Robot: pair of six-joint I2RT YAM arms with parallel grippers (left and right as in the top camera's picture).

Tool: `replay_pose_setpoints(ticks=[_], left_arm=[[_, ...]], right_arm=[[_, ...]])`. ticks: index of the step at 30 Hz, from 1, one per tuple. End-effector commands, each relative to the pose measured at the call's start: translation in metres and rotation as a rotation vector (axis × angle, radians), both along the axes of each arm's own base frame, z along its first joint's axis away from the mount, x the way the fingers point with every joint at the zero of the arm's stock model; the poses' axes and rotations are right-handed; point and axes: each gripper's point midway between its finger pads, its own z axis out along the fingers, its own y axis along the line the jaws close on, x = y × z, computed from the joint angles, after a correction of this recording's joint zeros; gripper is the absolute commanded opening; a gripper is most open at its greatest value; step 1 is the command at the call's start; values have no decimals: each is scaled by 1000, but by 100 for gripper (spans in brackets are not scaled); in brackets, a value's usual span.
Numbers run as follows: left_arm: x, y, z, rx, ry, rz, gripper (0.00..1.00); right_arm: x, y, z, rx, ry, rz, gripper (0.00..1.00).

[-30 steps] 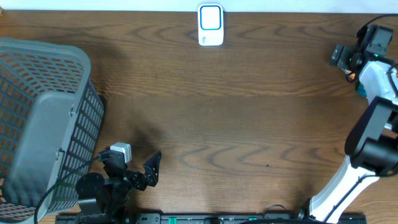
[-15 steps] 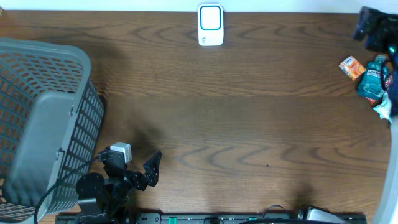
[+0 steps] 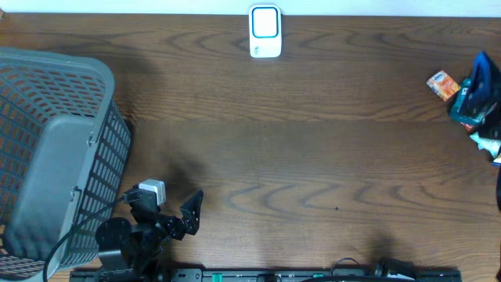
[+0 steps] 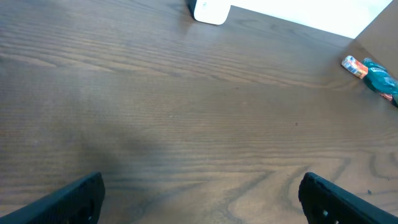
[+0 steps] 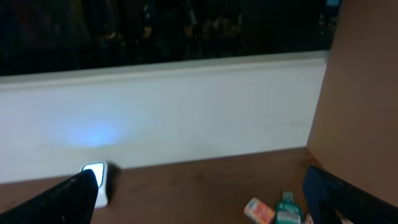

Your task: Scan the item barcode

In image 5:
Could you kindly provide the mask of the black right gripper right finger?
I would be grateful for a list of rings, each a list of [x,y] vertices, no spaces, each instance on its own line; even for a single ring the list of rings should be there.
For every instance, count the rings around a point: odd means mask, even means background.
[[[341,223],[343,215],[352,223],[397,224],[397,207],[337,176],[308,167],[303,193],[314,223]]]

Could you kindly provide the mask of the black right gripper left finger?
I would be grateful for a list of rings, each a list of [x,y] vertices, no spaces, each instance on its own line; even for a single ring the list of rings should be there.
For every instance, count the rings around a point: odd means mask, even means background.
[[[1,224],[90,224],[98,195],[95,173],[84,170],[1,214]]]

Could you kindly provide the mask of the blue Listerine mouthwash bottle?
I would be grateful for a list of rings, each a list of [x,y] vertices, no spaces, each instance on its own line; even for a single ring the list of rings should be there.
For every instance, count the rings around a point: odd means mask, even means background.
[[[302,224],[302,209],[294,202],[294,194],[291,191],[282,193],[282,200],[277,203],[275,212],[275,224]]]

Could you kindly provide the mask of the orange Kleenex tissue pack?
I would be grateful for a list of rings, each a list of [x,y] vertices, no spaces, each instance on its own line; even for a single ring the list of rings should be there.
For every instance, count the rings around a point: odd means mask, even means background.
[[[246,204],[244,214],[258,224],[270,224],[275,217],[275,210],[254,197]]]

